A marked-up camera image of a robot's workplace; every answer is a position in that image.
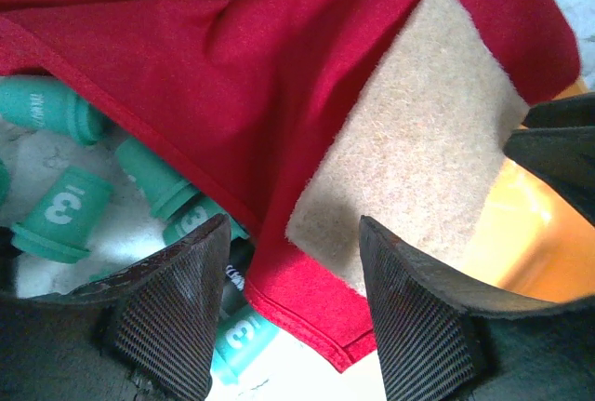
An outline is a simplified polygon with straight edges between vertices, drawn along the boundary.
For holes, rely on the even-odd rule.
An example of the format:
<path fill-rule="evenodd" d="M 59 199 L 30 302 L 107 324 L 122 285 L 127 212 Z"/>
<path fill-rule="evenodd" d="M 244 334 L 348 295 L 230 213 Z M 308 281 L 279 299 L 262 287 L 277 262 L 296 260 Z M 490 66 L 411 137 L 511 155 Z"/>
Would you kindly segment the black coffee capsule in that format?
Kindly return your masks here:
<path fill-rule="evenodd" d="M 244 295 L 245 277 L 254 252 L 255 248 L 248 240 L 237 238 L 231 242 L 219 308 L 221 320 L 230 318 L 247 305 Z"/>

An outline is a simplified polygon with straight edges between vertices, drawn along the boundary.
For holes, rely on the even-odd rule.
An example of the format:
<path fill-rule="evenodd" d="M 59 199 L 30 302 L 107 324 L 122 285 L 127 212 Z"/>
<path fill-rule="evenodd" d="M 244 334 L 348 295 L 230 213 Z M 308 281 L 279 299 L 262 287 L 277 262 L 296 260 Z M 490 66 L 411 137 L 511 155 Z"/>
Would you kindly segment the orange storage basket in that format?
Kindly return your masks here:
<path fill-rule="evenodd" d="M 582 82 L 555 100 L 591 92 Z M 594 292 L 594 222 L 545 182 L 506 158 L 469 243 L 463 271 L 546 301 Z"/>

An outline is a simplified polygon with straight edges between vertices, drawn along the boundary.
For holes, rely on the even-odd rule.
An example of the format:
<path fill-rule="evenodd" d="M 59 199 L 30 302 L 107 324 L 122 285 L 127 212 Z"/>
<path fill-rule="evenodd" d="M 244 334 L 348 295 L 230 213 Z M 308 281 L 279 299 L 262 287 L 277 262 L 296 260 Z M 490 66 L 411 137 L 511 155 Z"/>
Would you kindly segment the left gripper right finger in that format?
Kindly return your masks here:
<path fill-rule="evenodd" d="M 590 400 L 594 300 L 554 303 L 476 280 L 371 217 L 360 256 L 389 400 Z"/>

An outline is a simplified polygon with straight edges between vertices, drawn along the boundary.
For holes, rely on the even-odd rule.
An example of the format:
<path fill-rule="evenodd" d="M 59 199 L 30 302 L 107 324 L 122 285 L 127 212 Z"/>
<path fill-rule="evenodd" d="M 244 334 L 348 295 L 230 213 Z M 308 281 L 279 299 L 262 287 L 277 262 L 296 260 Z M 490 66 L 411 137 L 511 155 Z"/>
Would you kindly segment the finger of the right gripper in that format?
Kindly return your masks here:
<path fill-rule="evenodd" d="M 537 104 L 504 145 L 504 155 L 594 222 L 594 94 Z"/>

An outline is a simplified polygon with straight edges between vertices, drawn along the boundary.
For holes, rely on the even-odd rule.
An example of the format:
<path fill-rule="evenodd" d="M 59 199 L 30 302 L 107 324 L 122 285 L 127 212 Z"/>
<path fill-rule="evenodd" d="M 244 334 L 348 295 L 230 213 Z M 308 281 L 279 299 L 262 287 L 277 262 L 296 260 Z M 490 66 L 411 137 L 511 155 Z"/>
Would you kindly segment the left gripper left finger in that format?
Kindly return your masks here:
<path fill-rule="evenodd" d="M 68 294 L 3 294 L 2 398 L 205 399 L 230 247 L 217 215 Z"/>

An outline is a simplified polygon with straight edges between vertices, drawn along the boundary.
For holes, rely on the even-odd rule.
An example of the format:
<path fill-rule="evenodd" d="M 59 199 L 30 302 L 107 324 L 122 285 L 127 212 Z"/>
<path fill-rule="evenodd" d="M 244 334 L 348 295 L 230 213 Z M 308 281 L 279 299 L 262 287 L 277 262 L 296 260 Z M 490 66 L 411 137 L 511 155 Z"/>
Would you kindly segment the tan felt coaster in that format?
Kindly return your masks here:
<path fill-rule="evenodd" d="M 528 109 L 462 3 L 421 0 L 298 198 L 286 238 L 358 293 L 364 215 L 460 268 Z"/>

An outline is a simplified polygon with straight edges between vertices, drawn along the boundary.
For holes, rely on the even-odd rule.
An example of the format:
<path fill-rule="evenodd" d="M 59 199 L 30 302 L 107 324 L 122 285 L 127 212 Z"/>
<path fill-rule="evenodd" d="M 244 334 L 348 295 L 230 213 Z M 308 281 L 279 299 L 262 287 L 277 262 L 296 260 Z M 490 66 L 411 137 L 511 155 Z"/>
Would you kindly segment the green coffee capsule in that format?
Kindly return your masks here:
<path fill-rule="evenodd" d="M 169 246 L 178 242 L 218 214 L 230 216 L 225 209 L 211 198 L 203 196 L 197 199 L 189 207 L 182 209 L 179 214 L 175 215 L 166 226 L 163 231 L 165 244 Z"/>
<path fill-rule="evenodd" d="M 105 211 L 112 185 L 80 167 L 67 167 L 21 222 L 11 226 L 13 247 L 46 260 L 74 264 Z"/>
<path fill-rule="evenodd" d="M 236 384 L 278 332 L 277 326 L 246 305 L 219 323 L 211 372 L 224 385 Z"/>
<path fill-rule="evenodd" d="M 115 156 L 148 201 L 151 216 L 156 219 L 167 221 L 199 194 L 196 187 L 136 138 L 124 140 Z"/>
<path fill-rule="evenodd" d="M 74 90 L 51 76 L 1 78 L 1 117 L 19 127 L 44 129 L 93 145 L 108 119 Z"/>

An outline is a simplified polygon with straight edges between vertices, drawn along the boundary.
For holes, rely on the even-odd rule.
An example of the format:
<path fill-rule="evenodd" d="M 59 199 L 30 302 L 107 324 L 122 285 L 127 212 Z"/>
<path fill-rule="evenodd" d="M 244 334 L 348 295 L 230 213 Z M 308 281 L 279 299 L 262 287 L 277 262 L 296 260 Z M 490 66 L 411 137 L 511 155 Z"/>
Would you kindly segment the red cloth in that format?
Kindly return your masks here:
<path fill-rule="evenodd" d="M 257 239 L 248 301 L 343 371 L 367 305 L 284 225 L 419 1 L 1 0 L 1 71 L 57 77 L 224 206 Z M 579 76 L 554 0 L 460 2 L 527 102 Z"/>

